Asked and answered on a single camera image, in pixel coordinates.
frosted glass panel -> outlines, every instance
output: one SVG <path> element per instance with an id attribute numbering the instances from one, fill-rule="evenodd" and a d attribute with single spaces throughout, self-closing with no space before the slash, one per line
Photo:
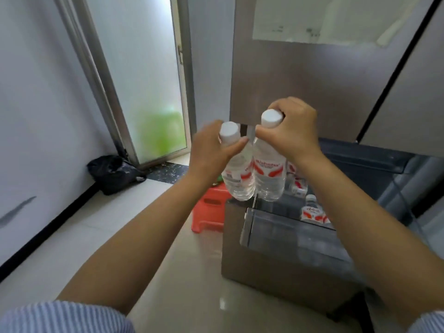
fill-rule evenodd
<path id="1" fill-rule="evenodd" d="M 186 148 L 170 0 L 87 0 L 140 163 Z"/>

white tile floor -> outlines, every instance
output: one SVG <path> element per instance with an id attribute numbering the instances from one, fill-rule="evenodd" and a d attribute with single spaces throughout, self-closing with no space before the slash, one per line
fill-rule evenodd
<path id="1" fill-rule="evenodd" d="M 174 162 L 187 164 L 189 154 Z M 0 316 L 54 299 L 83 262 L 171 185 L 147 180 L 96 194 L 0 284 Z M 142 332 L 358 332 L 307 308 L 222 278 L 222 234 L 194 234 L 189 218 L 129 318 Z"/>

striped shirt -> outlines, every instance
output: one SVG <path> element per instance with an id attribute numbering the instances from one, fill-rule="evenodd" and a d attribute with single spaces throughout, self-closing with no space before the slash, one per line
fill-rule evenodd
<path id="1" fill-rule="evenodd" d="M 444 312 L 421 316 L 408 333 L 444 332 Z M 0 333 L 135 333 L 115 309 L 73 302 L 42 302 L 16 308 L 0 320 Z"/>

forearm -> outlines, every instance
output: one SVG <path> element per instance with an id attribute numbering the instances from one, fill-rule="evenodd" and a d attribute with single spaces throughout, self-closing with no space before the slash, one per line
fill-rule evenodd
<path id="1" fill-rule="evenodd" d="M 297 166 L 370 284 L 409 325 L 444 308 L 444 264 L 410 230 L 381 208 L 325 156 Z"/>
<path id="2" fill-rule="evenodd" d="M 208 186 L 187 174 L 101 246 L 58 299 L 128 314 Z"/>

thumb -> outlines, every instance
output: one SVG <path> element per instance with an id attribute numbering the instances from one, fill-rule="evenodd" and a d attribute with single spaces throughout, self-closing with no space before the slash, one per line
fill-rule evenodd
<path id="1" fill-rule="evenodd" d="M 247 145 L 247 142 L 248 138 L 242 137 L 238 140 L 238 142 L 236 142 L 236 144 L 226 146 L 224 148 L 224 152 L 225 154 L 227 154 L 229 159 L 231 159 L 233 156 L 239 154 L 244 149 L 245 145 Z"/>
<path id="2" fill-rule="evenodd" d="M 262 125 L 256 125 L 256 137 L 262 139 L 263 141 L 272 144 L 274 131 L 272 128 L 265 128 Z"/>

